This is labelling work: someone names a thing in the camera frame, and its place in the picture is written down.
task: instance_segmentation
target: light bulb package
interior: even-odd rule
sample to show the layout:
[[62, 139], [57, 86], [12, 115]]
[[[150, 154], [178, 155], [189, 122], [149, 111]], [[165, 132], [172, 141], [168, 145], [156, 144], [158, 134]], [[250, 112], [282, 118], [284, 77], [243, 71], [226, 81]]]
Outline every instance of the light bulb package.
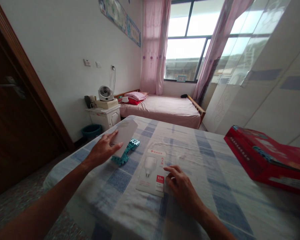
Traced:
[[148, 151], [144, 153], [143, 159], [144, 161], [136, 189], [163, 197], [165, 178], [163, 167], [166, 166], [166, 153], [148, 149]]

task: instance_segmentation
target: trash can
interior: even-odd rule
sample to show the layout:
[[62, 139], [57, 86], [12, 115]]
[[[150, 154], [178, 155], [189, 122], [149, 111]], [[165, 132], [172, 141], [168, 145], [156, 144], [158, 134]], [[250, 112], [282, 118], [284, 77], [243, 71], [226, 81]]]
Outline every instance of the trash can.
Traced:
[[102, 127], [100, 124], [90, 124], [84, 127], [81, 132], [84, 137], [92, 140], [101, 134]]

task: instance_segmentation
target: tiled floor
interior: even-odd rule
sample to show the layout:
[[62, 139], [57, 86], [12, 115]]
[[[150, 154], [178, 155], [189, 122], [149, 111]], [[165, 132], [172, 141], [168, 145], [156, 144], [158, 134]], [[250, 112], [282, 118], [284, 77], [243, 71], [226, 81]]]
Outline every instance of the tiled floor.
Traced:
[[[0, 195], [0, 229], [29, 207], [44, 193], [42, 185], [47, 174], [59, 161], [67, 157], [64, 153], [57, 159], [34, 172], [14, 187]], [[70, 219], [69, 214], [63, 210], [45, 239], [89, 239]]]

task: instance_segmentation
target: sheer curtain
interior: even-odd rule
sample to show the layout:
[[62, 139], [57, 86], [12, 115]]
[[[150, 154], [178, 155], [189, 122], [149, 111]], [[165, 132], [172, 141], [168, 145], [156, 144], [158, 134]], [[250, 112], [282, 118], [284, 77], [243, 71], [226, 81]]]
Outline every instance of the sheer curtain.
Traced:
[[225, 0], [214, 29], [206, 59], [200, 73], [193, 99], [199, 99], [204, 85], [211, 75], [215, 61], [222, 55], [235, 20], [247, 10], [254, 0]]
[[140, 90], [162, 95], [171, 0], [146, 0], [143, 5]]

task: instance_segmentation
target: door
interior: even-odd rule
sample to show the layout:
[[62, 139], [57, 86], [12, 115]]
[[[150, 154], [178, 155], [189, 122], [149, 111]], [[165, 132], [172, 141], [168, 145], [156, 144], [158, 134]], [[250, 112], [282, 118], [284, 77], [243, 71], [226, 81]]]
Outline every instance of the door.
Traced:
[[0, 193], [64, 150], [0, 45]]

